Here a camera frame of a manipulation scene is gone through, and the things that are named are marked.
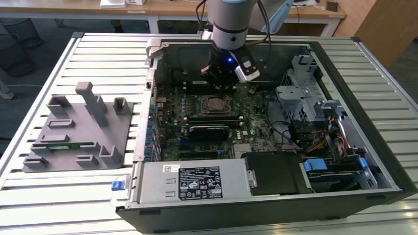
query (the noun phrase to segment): white label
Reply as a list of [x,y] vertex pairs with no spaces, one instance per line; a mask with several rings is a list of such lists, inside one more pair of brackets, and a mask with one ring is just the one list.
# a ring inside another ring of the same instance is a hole
[[163,165],[163,173],[179,172],[181,165]]
[[146,11],[129,11],[129,13],[145,14]]
[[210,193],[221,193],[222,190],[221,189],[213,189]]
[[51,149],[51,150],[70,149],[70,147],[69,146],[54,146],[54,147],[49,147],[49,149]]

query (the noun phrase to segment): blue latch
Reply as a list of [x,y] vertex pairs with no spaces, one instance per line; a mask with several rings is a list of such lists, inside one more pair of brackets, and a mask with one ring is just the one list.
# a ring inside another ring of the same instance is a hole
[[366,169],[369,167],[366,159],[360,158],[358,161],[360,161],[361,167],[364,167],[364,169]]
[[304,162],[304,167],[306,171],[329,169],[324,159],[308,159],[306,162]]
[[125,181],[114,181],[113,182],[113,191],[125,190]]

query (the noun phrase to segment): floor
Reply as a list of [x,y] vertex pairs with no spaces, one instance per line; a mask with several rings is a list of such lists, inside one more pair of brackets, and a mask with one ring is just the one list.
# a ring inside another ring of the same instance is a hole
[[[43,85],[54,69],[57,61],[71,38],[73,32],[114,32],[107,20],[66,20],[66,26],[59,28],[53,19],[34,19],[34,24],[43,39],[43,45],[30,51],[37,64],[37,71],[19,78],[10,77],[0,70],[2,81],[7,85],[33,84]],[[194,22],[174,22],[161,25],[162,33],[196,33],[198,28]],[[122,21],[123,29],[129,33],[149,33],[145,21]],[[390,73],[403,87],[418,102],[418,44],[412,43],[404,55],[390,68]],[[41,91],[41,87],[14,86],[14,100],[0,98],[0,137],[11,138],[27,115],[27,111]],[[0,156],[6,151],[9,142],[0,141]]]

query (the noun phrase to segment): power supply label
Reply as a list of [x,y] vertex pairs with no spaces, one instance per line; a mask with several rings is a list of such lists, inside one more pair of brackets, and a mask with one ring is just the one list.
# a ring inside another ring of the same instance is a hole
[[221,172],[218,166],[179,169],[179,199],[222,198]]

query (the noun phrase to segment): barcode sticker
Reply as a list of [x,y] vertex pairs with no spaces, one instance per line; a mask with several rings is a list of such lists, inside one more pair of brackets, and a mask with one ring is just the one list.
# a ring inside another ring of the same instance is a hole
[[129,13],[145,14],[146,11],[127,11]]
[[179,168],[179,164],[163,165],[163,173],[179,172]]

